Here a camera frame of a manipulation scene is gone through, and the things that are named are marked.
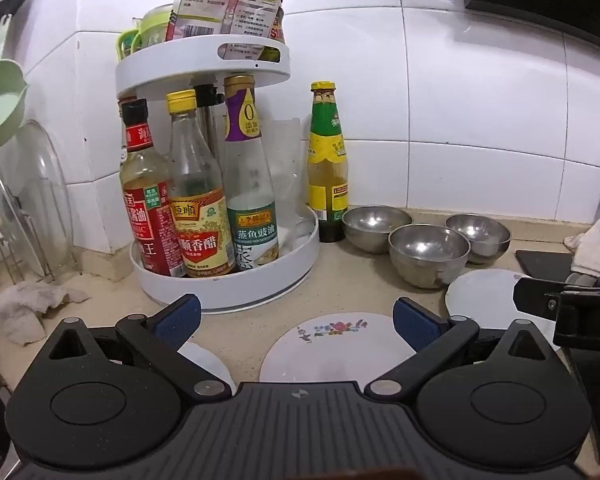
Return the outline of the pink flower plate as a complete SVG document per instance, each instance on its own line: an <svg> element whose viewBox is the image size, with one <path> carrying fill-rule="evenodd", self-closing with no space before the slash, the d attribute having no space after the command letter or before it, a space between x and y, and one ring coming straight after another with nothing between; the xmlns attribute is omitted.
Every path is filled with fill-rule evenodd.
<svg viewBox="0 0 600 480"><path fill-rule="evenodd" d="M193 341L187 341L185 344L178 349L178 353L181 356L185 356L186 359L196 363L198 366L209 372L210 374L222 379L230 386L230 391L235 394L237 387L234 383L230 371L213 352L202 348L199 344L195 344Z"/></svg>
<svg viewBox="0 0 600 480"><path fill-rule="evenodd" d="M449 316L472 318L481 328L506 330L516 318L528 318L553 344L555 323L517 310L513 296L517 282L524 274L502 269L469 271L459 276L445 294Z"/></svg>

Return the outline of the steel bowl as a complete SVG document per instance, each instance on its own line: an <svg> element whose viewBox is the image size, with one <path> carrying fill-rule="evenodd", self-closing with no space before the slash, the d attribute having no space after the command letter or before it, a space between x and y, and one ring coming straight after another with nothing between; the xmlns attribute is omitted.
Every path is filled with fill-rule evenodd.
<svg viewBox="0 0 600 480"><path fill-rule="evenodd" d="M468 238L445 226L413 223L388 236L396 272L420 289L442 289L462 274L471 246Z"/></svg>
<svg viewBox="0 0 600 480"><path fill-rule="evenodd" d="M445 226L468 238L468 262L477 266L492 264L501 258L508 251L512 239L504 224L478 214L453 214L445 220Z"/></svg>
<svg viewBox="0 0 600 480"><path fill-rule="evenodd" d="M362 252L386 254L389 234L413 222L404 210L391 206L361 206L349 209L342 217L344 235Z"/></svg>

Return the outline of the multicolour floral white plate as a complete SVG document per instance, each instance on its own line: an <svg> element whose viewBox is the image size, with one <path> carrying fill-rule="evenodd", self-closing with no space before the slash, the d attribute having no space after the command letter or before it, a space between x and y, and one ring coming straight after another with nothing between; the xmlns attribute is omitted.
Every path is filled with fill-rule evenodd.
<svg viewBox="0 0 600 480"><path fill-rule="evenodd" d="M414 356L392 318L372 312L340 312L311 318L272 345L261 382L369 382Z"/></svg>

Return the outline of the black stove top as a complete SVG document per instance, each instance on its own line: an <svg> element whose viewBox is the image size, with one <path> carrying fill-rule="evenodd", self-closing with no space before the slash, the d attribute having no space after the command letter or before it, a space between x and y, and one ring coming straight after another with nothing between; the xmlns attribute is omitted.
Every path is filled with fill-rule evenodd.
<svg viewBox="0 0 600 480"><path fill-rule="evenodd" d="M564 282L571 274L571 254L518 249L515 257L521 270L538 280Z"/></svg>

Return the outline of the white dish towel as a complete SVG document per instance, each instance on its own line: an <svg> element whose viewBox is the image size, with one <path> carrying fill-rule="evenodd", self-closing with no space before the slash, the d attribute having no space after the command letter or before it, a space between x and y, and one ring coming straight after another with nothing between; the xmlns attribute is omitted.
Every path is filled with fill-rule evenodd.
<svg viewBox="0 0 600 480"><path fill-rule="evenodd" d="M572 272L600 277L600 219L586 232L566 237L564 245L573 253Z"/></svg>

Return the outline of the dirty grey rag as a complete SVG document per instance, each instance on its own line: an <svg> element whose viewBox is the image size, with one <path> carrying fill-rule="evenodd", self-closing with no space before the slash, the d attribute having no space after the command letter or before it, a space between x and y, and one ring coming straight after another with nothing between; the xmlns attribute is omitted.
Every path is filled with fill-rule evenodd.
<svg viewBox="0 0 600 480"><path fill-rule="evenodd" d="M46 337L41 318L65 304L82 304L91 296L64 285L21 282L0 293L0 331L21 347Z"/></svg>

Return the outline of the yellow cap vinegar bottle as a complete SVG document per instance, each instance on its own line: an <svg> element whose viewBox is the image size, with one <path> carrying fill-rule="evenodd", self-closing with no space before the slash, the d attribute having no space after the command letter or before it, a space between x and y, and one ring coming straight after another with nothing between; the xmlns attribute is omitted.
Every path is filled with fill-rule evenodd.
<svg viewBox="0 0 600 480"><path fill-rule="evenodd" d="M221 169L199 128L193 90L166 96L171 117L168 158L172 216L185 270L210 278L235 269Z"/></svg>

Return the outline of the red label soy sauce bottle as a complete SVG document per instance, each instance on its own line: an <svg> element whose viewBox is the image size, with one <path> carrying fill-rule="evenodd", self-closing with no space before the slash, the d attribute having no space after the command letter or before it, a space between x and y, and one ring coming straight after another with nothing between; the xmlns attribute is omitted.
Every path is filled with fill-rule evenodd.
<svg viewBox="0 0 600 480"><path fill-rule="evenodd" d="M168 162L154 147L144 99L120 102L125 159L120 169L123 203L145 270L181 278L185 266L169 197Z"/></svg>

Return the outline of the purple label fish sauce bottle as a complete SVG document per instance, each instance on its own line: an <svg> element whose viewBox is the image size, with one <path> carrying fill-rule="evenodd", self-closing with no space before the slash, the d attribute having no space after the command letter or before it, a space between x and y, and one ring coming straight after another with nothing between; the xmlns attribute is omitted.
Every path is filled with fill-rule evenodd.
<svg viewBox="0 0 600 480"><path fill-rule="evenodd" d="M265 266L279 254L275 196L254 98L254 78L224 79L224 184L237 267Z"/></svg>

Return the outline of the glass pot lid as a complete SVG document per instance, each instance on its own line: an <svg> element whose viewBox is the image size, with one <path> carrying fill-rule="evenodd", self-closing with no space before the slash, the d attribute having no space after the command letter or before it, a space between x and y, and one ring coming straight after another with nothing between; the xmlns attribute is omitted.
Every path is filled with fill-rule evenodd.
<svg viewBox="0 0 600 480"><path fill-rule="evenodd" d="M35 120L24 122L0 147L0 215L23 214L32 220L54 280L74 261L72 218L52 139Z"/></svg>

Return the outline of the green yellow oyster sauce bottle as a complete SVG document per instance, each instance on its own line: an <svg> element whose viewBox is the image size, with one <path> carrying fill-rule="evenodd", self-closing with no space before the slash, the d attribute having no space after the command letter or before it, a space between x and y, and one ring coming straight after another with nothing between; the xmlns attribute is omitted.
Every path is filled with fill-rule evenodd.
<svg viewBox="0 0 600 480"><path fill-rule="evenodd" d="M348 158L335 91L331 81L311 84L308 205L316 215L322 243L344 239L342 217L349 208Z"/></svg>

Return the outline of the dark steel cylinder bottle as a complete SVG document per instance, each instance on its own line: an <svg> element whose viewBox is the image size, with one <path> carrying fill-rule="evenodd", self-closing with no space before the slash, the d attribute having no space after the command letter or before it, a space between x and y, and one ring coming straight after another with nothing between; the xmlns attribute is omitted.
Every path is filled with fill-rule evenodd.
<svg viewBox="0 0 600 480"><path fill-rule="evenodd" d="M214 84L197 84L194 91L199 129L208 144L211 154L218 162L221 162L221 139L216 116L218 116L220 107L224 104L224 94L219 92Z"/></svg>

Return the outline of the clear plastic bag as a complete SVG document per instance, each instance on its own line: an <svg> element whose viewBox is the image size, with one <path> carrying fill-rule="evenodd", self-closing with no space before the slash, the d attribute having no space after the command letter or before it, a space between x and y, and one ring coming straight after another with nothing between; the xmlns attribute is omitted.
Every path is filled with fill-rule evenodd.
<svg viewBox="0 0 600 480"><path fill-rule="evenodd" d="M296 248L306 234L306 207L302 205L302 127L299 118L265 119L262 140L274 188L280 254Z"/></svg>

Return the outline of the green plastic ladle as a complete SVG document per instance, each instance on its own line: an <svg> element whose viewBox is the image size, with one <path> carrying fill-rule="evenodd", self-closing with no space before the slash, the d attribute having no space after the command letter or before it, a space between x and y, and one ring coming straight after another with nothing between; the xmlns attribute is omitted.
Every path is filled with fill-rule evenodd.
<svg viewBox="0 0 600 480"><path fill-rule="evenodd" d="M0 147L22 124L28 88L21 66L13 60L0 60Z"/></svg>

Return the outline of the green plastic cup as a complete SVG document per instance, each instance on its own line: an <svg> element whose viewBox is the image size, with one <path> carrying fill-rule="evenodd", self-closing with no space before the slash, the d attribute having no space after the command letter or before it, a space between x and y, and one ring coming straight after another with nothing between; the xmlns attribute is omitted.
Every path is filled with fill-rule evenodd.
<svg viewBox="0 0 600 480"><path fill-rule="evenodd" d="M134 18L133 27L117 38L117 59L122 61L135 52L161 44L166 39L171 10L170 4L164 4L151 9L142 18Z"/></svg>

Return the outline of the red label sauce jar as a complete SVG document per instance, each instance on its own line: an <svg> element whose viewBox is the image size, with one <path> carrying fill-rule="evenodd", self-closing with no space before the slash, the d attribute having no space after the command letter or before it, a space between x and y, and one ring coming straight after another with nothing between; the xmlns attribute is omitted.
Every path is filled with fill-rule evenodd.
<svg viewBox="0 0 600 480"><path fill-rule="evenodd" d="M276 17L270 31L270 38L272 40L280 42L281 44L285 42L283 31L283 18L284 10L283 8L279 8L277 10ZM278 63L280 60L280 51L277 48L264 47L259 56L259 60Z"/></svg>

